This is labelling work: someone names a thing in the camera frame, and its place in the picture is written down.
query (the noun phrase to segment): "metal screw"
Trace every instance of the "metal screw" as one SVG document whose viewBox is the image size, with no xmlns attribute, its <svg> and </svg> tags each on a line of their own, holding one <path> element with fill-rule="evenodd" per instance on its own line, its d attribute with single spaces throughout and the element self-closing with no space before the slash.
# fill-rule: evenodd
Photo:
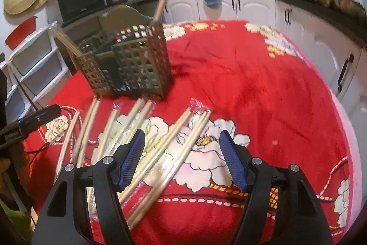
<svg viewBox="0 0 367 245">
<path fill-rule="evenodd" d="M 252 161 L 252 163 L 254 163 L 255 165 L 259 165 L 259 164 L 261 164 L 261 162 L 262 162 L 262 160 L 261 160 L 260 158 L 258 158 L 258 157 L 253 158 L 251 161 Z"/>
<path fill-rule="evenodd" d="M 71 171 L 73 169 L 74 169 L 74 164 L 69 163 L 68 165 L 65 166 L 65 170 L 67 172 L 69 172 L 69 171 Z"/>
<path fill-rule="evenodd" d="M 103 158 L 103 163 L 104 164 L 110 164 L 110 163 L 112 163 L 112 161 L 113 161 L 113 158 L 111 156 L 107 156 L 107 157 Z"/>
<path fill-rule="evenodd" d="M 292 164 L 291 165 L 291 170 L 293 170 L 294 172 L 297 172 L 297 171 L 300 170 L 300 167 L 298 165 L 296 165 L 296 164 Z"/>
</svg>

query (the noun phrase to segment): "basket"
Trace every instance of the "basket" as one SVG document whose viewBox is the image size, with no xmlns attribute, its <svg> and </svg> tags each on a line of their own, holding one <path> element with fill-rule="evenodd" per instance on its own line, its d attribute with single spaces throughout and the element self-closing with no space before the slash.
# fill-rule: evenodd
<svg viewBox="0 0 367 245">
<path fill-rule="evenodd" d="M 162 22 L 128 6 L 110 15 L 101 20 L 102 33 L 79 44 L 91 51 L 74 57 L 94 94 L 164 99 L 172 75 Z"/>
</svg>

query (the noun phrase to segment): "floral tablecloth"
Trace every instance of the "floral tablecloth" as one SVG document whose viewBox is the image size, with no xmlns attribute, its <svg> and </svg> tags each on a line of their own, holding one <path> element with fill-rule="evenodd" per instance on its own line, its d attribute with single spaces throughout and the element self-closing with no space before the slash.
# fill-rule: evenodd
<svg viewBox="0 0 367 245">
<path fill-rule="evenodd" d="M 133 229 L 135 242 L 229 242 L 248 194 L 233 185 L 218 144 L 220 132 L 228 130 L 234 141 L 247 146 L 253 156 L 274 166 L 295 163 L 302 168 L 337 243 L 355 219 L 352 210 L 359 213 L 360 209 L 360 190 L 353 188 L 353 167 L 358 159 L 350 155 L 356 142 L 343 108 L 314 67 L 287 38 L 266 26 L 247 22 L 175 24 L 166 26 L 165 36 L 174 84 L 167 99 L 156 104 L 143 124 L 147 140 L 143 159 L 149 159 L 152 140 L 167 133 L 191 98 L 210 107 L 212 114 L 174 179 Z M 64 130 L 77 109 L 82 109 L 80 126 L 92 97 L 88 83 L 77 73 L 50 103 L 61 105 L 63 115 L 26 141 L 27 148 L 37 149 L 46 141 L 56 140 L 32 166 L 31 193 L 37 211 L 52 186 Z M 123 126 L 134 101 L 103 99 L 90 136 L 86 164 L 90 163 L 114 103 L 122 104 L 122 115 L 114 123 L 110 138 Z M 172 160 L 190 130 L 189 125 L 181 130 L 161 163 L 124 202 L 126 217 L 154 185 L 162 161 Z M 277 203 L 278 189 L 272 188 L 263 241 L 271 237 Z M 103 242 L 98 223 L 92 227 L 95 239 Z"/>
</svg>

